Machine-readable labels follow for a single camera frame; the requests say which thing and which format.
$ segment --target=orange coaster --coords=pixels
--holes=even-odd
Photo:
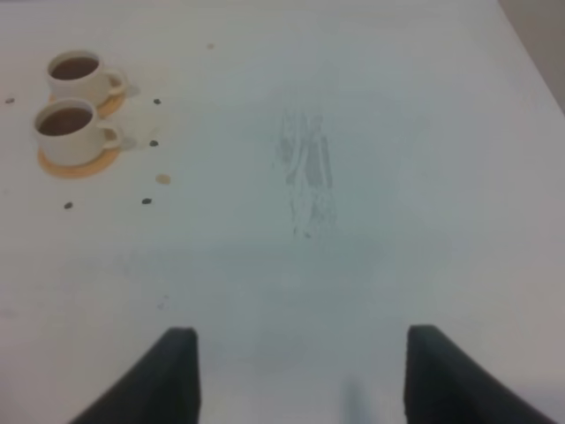
[[[56,98],[53,95],[49,96],[49,102],[54,102],[55,100]],[[120,109],[122,104],[124,104],[124,100],[125,93],[121,95],[112,95],[106,102],[96,108],[98,110],[98,116],[102,118],[109,117],[116,110]]]
[[[79,166],[59,166],[47,160],[43,151],[39,149],[37,152],[37,162],[39,166],[49,175],[57,178],[86,178],[91,175],[102,172],[108,168],[120,153],[119,148],[111,148],[102,151],[102,154],[92,162]]]

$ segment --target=black object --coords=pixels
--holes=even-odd
[[[408,332],[408,424],[554,424],[489,375],[434,326]]]
[[[197,334],[170,329],[72,424],[196,424],[199,412]]]

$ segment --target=table surface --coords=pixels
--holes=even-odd
[[[3,424],[68,421],[171,326],[200,333],[205,423],[402,423],[414,323],[565,420],[565,119],[495,2],[3,3],[0,24]],[[75,47],[128,74],[132,145],[59,180],[30,123]]]

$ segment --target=coffee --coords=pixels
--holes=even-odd
[[[66,135],[85,127],[92,119],[92,113],[81,108],[58,110],[41,123],[39,132],[44,135]]]
[[[91,57],[72,57],[64,60],[51,71],[51,76],[57,80],[78,80],[96,70],[98,61]]]

